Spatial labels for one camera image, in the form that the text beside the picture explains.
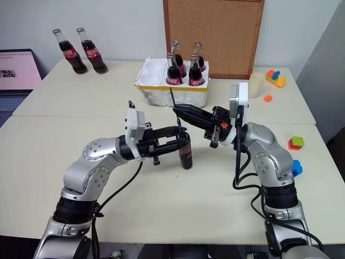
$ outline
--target plastic cup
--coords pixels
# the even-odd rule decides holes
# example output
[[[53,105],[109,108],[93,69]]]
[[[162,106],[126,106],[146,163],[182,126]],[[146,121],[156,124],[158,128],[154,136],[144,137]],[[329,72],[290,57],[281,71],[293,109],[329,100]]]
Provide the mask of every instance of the plastic cup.
[[[260,94],[265,77],[261,73],[252,73],[248,82],[248,96],[255,98]]]

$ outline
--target laptop keyboard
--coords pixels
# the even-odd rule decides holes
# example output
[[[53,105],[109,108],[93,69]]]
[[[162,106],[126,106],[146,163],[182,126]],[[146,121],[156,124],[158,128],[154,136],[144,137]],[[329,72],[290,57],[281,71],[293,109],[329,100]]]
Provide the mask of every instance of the laptop keyboard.
[[[0,97],[0,111],[13,112],[22,103],[22,101],[24,101],[24,99],[25,97]]]

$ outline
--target grey wall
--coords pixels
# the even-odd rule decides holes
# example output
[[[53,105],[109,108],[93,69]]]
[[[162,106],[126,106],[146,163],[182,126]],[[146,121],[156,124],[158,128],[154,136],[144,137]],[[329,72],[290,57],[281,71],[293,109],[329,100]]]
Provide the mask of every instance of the grey wall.
[[[296,81],[325,142],[345,127],[344,27],[343,0]]]
[[[77,27],[85,28],[104,59],[166,55],[162,0],[0,2],[0,48],[33,49],[45,73],[63,58],[54,28],[61,28],[82,58]],[[297,78],[339,2],[265,0],[255,65],[288,67]]]

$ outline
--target laptop screen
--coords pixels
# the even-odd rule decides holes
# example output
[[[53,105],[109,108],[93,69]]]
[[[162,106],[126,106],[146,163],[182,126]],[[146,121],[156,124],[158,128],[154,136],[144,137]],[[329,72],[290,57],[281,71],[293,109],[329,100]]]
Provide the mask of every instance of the laptop screen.
[[[0,50],[0,91],[32,90],[41,81],[31,50]]]

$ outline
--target laptop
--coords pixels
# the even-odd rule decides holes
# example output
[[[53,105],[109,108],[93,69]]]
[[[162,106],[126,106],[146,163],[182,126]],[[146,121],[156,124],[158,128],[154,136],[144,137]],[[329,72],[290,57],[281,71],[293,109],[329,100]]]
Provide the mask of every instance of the laptop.
[[[0,127],[41,81],[31,49],[0,50]]]

